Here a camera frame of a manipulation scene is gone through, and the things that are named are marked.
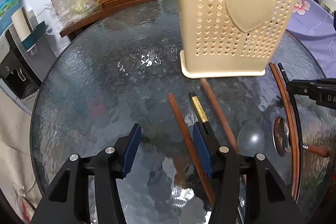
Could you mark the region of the brown wooden chopstick pair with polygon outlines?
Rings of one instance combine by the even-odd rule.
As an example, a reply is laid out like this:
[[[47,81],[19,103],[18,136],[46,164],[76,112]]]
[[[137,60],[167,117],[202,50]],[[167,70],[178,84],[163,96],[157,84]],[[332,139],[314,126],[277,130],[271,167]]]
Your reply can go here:
[[[297,201],[299,195],[299,182],[300,182],[300,152],[298,143],[297,126],[295,122],[293,108],[289,94],[286,91],[284,80],[282,79],[279,69],[275,63],[270,62],[269,67],[273,74],[274,80],[277,84],[282,104],[284,105],[288,129],[289,140],[291,143],[291,195]]]

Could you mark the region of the small metal spoon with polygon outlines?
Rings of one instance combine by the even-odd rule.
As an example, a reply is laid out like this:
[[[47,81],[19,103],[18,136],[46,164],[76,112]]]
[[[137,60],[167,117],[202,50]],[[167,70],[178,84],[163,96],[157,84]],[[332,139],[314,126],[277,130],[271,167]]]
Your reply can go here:
[[[284,157],[289,151],[289,129],[283,117],[277,116],[273,122],[273,143],[277,153]]]

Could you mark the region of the black gold-tipped chopstick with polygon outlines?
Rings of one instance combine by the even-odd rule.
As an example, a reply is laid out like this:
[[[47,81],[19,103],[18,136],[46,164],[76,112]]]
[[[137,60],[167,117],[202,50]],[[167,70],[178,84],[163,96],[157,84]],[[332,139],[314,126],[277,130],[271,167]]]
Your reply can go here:
[[[209,124],[209,120],[206,116],[206,113],[203,110],[201,102],[200,102],[200,100],[197,97],[195,92],[189,92],[189,97],[190,97],[191,103],[193,105],[193,108],[195,110],[195,113],[197,115],[198,121],[201,123],[202,127],[204,128],[205,133],[208,135],[210,124]]]

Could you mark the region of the translucent plastic spoon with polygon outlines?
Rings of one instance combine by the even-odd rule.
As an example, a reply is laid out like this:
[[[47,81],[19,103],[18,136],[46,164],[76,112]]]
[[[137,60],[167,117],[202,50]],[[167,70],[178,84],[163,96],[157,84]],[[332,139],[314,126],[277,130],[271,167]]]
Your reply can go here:
[[[264,133],[260,125],[254,121],[245,123],[238,134],[238,149],[241,155],[254,156],[263,153],[265,146]]]

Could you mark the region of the beige hanging cloth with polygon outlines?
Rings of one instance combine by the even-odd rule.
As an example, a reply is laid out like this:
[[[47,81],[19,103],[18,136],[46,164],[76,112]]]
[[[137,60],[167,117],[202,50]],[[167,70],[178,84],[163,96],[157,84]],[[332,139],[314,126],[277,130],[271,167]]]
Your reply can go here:
[[[30,155],[31,116],[1,91],[1,190],[23,223],[30,223],[41,193]]]

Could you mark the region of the purple floral cloth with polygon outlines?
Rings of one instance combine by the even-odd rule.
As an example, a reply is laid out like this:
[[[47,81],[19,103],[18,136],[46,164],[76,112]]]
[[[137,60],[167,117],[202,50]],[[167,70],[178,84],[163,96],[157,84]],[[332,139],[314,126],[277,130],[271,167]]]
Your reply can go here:
[[[335,78],[334,18],[314,0],[296,0],[287,30],[310,51],[328,78]]]

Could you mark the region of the beige perforated utensil holder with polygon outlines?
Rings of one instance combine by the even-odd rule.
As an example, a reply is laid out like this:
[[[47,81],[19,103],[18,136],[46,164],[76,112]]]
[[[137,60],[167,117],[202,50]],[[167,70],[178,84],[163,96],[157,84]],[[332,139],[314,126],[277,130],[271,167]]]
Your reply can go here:
[[[296,0],[178,0],[182,73],[263,76]]]

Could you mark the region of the grey water dispenser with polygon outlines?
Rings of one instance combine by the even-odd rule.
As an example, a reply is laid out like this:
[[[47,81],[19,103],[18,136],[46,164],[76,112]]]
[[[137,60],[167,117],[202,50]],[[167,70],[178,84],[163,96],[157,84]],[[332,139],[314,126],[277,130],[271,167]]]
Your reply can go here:
[[[31,24],[39,24],[33,11],[27,12]],[[32,114],[42,81],[56,56],[46,32],[37,42],[37,53],[26,52],[13,23],[1,34],[1,89],[28,114]]]

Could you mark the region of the round glass table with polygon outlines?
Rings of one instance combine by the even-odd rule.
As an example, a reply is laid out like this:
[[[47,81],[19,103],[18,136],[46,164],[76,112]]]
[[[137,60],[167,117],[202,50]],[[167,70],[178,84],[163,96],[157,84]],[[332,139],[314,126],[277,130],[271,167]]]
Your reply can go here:
[[[177,0],[158,0],[124,9],[88,28],[53,64],[35,102],[31,156],[40,191],[68,157],[96,155],[142,127],[131,173],[118,180],[127,223],[207,223],[211,206],[193,166],[167,95],[173,93],[192,133],[197,121],[189,92],[198,96],[219,142],[228,145],[198,79],[181,71]],[[286,32],[272,57],[291,80],[325,78],[311,53]],[[264,133],[263,153],[290,187],[291,156],[278,155],[273,122],[285,118],[269,67],[262,77],[208,79],[238,137],[248,122]],[[303,142],[332,149],[328,158],[305,151],[298,207],[309,221],[335,169],[335,111],[297,96]]]

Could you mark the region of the paper cup holder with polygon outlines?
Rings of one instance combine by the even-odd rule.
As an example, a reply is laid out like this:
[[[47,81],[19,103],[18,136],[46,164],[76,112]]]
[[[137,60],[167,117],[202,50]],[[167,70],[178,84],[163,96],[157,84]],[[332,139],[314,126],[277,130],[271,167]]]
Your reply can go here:
[[[25,7],[17,9],[11,16],[14,28],[19,36],[23,49],[31,56],[37,53],[37,42],[46,32],[45,21],[35,27],[31,24]]]

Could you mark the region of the clear plastic bag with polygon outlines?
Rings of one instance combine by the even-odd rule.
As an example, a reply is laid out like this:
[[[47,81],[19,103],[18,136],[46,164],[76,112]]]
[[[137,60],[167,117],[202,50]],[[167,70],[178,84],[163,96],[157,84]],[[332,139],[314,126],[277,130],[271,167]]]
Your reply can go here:
[[[100,7],[96,0],[60,0],[55,4],[47,3],[44,8],[50,12],[51,22],[47,23],[48,32],[54,34],[63,28],[77,23]]]

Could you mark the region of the dark wooden counter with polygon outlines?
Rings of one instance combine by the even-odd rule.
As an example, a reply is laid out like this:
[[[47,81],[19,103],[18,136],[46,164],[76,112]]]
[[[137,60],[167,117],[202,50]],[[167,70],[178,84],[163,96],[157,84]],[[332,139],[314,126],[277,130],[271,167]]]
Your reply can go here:
[[[128,7],[132,7],[140,3],[145,3],[149,1],[155,0],[125,0],[120,3],[102,5],[96,11],[86,16],[82,20],[79,20],[76,23],[71,23],[69,26],[63,28],[59,32],[59,35],[61,38],[67,36],[68,39],[72,42],[77,36],[79,36],[82,32],[84,32],[87,28],[89,28],[99,20],[102,20]]]

